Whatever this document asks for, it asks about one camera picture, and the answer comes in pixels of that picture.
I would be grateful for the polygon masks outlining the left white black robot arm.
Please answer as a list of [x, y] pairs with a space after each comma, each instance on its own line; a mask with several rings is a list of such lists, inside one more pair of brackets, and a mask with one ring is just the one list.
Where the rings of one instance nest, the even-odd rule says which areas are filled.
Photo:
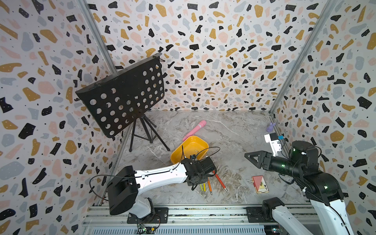
[[115, 216], [127, 212], [141, 220], [153, 218], [154, 205], [150, 198], [142, 197], [144, 192], [182, 183], [195, 190], [215, 174], [216, 167], [210, 157], [201, 160], [183, 157], [174, 165], [153, 170], [126, 166], [107, 184], [109, 213]]

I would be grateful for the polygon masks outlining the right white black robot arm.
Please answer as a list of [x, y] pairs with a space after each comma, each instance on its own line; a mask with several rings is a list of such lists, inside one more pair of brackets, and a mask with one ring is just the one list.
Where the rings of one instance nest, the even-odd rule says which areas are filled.
[[253, 165], [292, 177], [314, 207], [325, 235], [352, 235], [344, 194], [338, 180], [319, 169], [321, 149], [306, 141], [294, 141], [289, 157], [266, 151], [246, 153]]

